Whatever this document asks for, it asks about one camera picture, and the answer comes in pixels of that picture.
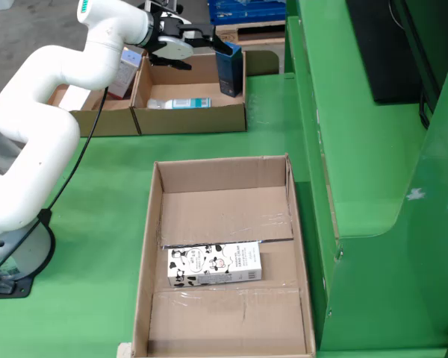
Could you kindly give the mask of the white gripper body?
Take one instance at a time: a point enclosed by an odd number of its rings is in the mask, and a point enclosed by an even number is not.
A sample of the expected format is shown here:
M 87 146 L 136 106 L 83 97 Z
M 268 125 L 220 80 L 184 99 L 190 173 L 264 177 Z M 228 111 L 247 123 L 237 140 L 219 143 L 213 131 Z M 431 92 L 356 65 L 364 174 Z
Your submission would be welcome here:
M 165 43 L 163 48 L 155 51 L 155 55 L 170 60 L 184 60 L 194 55 L 194 48 L 185 40 L 195 38 L 194 33 L 184 33 L 182 38 L 160 35 L 158 41 Z

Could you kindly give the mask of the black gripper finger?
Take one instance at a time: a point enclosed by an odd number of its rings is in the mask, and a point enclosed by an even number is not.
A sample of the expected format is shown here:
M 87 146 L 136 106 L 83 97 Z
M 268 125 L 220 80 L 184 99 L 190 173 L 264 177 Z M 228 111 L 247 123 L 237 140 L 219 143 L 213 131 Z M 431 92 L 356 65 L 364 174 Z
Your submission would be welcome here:
M 148 55 L 149 62 L 152 66 L 166 66 L 177 70 L 190 71 L 192 66 L 182 60 L 166 59 L 155 54 Z
M 178 23 L 176 29 L 181 37 L 181 47 L 187 54 L 192 54 L 194 48 L 207 47 L 221 54 L 232 55 L 232 48 L 217 36 L 214 25 Z M 186 37 L 188 32 L 197 32 L 198 36 Z

